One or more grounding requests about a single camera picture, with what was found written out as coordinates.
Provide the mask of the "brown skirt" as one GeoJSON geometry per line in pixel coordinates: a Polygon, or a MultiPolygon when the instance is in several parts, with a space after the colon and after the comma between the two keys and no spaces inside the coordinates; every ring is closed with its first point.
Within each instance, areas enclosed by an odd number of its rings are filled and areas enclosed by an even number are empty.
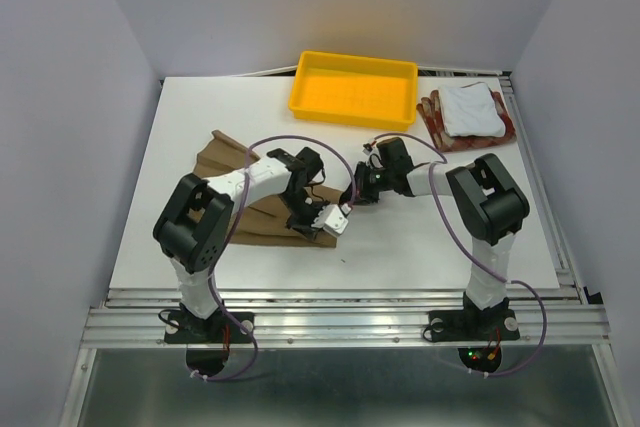
{"type": "MultiPolygon", "coordinates": [[[[247,147],[220,130],[211,132],[211,140],[196,155],[193,173],[201,178],[228,174],[244,166],[247,147]]],[[[282,200],[270,196],[247,207],[231,238],[232,244],[278,247],[335,248],[338,239],[326,232],[314,240],[286,227],[290,216],[282,200]]]]}

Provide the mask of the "red plaid skirt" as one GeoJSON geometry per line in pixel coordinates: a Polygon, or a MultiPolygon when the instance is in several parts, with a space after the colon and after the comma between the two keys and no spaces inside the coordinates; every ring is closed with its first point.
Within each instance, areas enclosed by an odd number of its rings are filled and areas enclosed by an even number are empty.
{"type": "Polygon", "coordinates": [[[444,126],[439,93],[433,90],[428,96],[422,97],[416,106],[425,127],[435,147],[441,152],[462,152],[496,147],[513,143],[517,139],[516,129],[506,109],[503,97],[497,91],[491,90],[491,96],[499,118],[505,125],[505,134],[501,137],[466,136],[452,137],[444,126]]]}

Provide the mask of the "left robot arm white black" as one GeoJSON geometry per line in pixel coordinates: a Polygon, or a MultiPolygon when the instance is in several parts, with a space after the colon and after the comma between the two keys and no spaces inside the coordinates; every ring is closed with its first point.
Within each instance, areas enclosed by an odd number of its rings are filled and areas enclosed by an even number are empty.
{"type": "Polygon", "coordinates": [[[276,223],[287,240],[314,242],[329,232],[328,217],[340,210],[310,195],[314,178],[324,169],[319,153],[305,147],[293,156],[275,149],[247,168],[214,177],[183,176],[154,228],[153,238],[174,267],[181,300],[163,312],[165,341],[170,344],[220,343],[244,332],[220,310],[210,289],[211,268],[230,242],[232,229],[263,200],[286,209],[276,223]]]}

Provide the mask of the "white skirt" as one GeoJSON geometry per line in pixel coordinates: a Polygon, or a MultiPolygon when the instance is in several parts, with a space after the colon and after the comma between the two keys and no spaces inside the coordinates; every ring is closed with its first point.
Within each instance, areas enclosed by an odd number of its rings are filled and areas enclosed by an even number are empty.
{"type": "Polygon", "coordinates": [[[443,125],[450,137],[502,137],[506,127],[484,82],[438,88],[443,125]]]}

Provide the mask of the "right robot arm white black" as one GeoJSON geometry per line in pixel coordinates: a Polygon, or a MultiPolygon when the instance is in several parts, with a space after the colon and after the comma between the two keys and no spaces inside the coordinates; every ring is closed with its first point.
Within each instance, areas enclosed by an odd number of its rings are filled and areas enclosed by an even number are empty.
{"type": "Polygon", "coordinates": [[[376,138],[364,146],[368,158],[357,163],[354,182],[342,202],[375,204],[383,192],[433,198],[452,240],[471,262],[459,310],[428,313],[424,333],[431,342],[484,339],[504,333],[518,337],[506,287],[510,252],[530,214],[527,197],[494,154],[468,164],[413,162],[401,137],[376,138]]]}

